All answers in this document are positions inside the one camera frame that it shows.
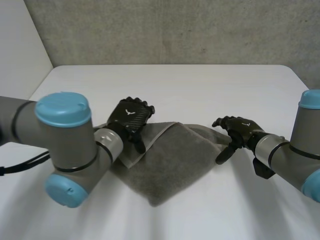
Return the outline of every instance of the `table surface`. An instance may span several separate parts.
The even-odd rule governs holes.
[[[307,87],[281,65],[91,65],[52,70],[32,100],[59,91],[85,95],[93,124],[106,121],[118,101],[139,97],[155,106],[150,122],[210,127],[218,117],[255,120],[290,139],[298,102]],[[4,166],[41,148],[9,143]],[[0,181],[1,240],[318,240],[320,205],[275,175],[255,175],[242,149],[222,166],[154,208],[107,172],[89,199],[70,209],[53,202],[43,184],[48,161]]]

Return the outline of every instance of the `black band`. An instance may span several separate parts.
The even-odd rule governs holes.
[[[14,114],[14,117],[12,119],[12,123],[11,123],[11,133],[12,133],[12,136],[15,138],[15,140],[18,142],[18,143],[21,143],[21,140],[19,139],[18,137],[18,134],[17,134],[17,130],[16,130],[16,125],[17,125],[17,120],[18,120],[18,116],[20,114],[20,112],[22,111],[22,109],[25,108],[25,106],[27,106],[28,104],[30,103],[34,103],[34,101],[26,101],[24,102],[23,104],[21,104],[15,111],[15,114]]]
[[[94,158],[88,162],[87,164],[85,165],[82,165],[82,166],[79,166],[79,167],[75,167],[75,168],[60,168],[60,167],[57,167],[57,166],[54,166],[55,169],[57,169],[58,171],[60,172],[63,172],[63,173],[74,173],[74,172],[78,172],[78,171],[81,171],[81,170],[84,170],[86,169],[87,167],[91,166],[97,159],[97,156],[98,156],[98,149],[95,153],[95,156]]]
[[[294,146],[290,145],[289,146],[290,150],[292,152],[295,152],[296,154],[299,154],[303,157],[306,157],[306,158],[309,158],[309,159],[316,159],[316,160],[320,160],[320,156],[319,155],[315,155],[315,154],[312,154],[312,153],[308,153],[308,152],[305,152],[305,151],[301,151],[297,148],[295,148]]]
[[[114,162],[114,157],[112,156],[110,150],[109,150],[105,145],[103,145],[101,142],[95,141],[95,143],[96,143],[99,147],[103,148],[103,150],[106,151],[106,153],[109,155],[109,158],[110,158],[110,160],[111,160],[111,163],[113,163],[113,162]]]
[[[284,141],[282,143],[280,143],[278,146],[276,146],[271,152],[270,152],[270,155],[269,155],[269,158],[268,158],[268,165],[269,165],[269,168],[272,170],[272,167],[271,167],[271,161],[272,161],[272,157],[274,156],[275,152],[280,148],[282,147],[283,145],[286,145],[286,144],[289,144],[288,141]]]

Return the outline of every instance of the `gray cloth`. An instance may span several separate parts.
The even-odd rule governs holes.
[[[230,142],[228,136],[195,124],[151,123],[141,134],[147,152],[140,155],[125,147],[111,171],[154,207],[208,173]]]

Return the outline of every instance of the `blue end cap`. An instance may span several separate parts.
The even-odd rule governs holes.
[[[302,185],[301,192],[320,203],[320,169],[307,177]]]
[[[299,107],[304,109],[320,109],[320,89],[304,91],[299,102]]]
[[[78,127],[91,118],[88,100],[75,92],[45,96],[36,103],[34,111],[41,122],[58,128]]]
[[[71,179],[51,174],[44,185],[46,193],[58,204],[76,208],[88,197],[87,191]]]

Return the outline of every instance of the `robotic arm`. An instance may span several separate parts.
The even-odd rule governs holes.
[[[153,106],[128,97],[107,123],[94,129],[88,100],[74,92],[53,93],[38,102],[0,96],[0,146],[14,142],[46,148],[54,172],[45,190],[57,203],[78,207],[131,141],[146,151],[140,131],[155,113]]]
[[[266,133],[242,117],[218,118],[213,127],[227,130],[231,142],[216,158],[221,165],[237,149],[251,150],[256,175],[269,179],[278,174],[305,196],[320,203],[320,90],[305,91],[299,102],[291,140]]]

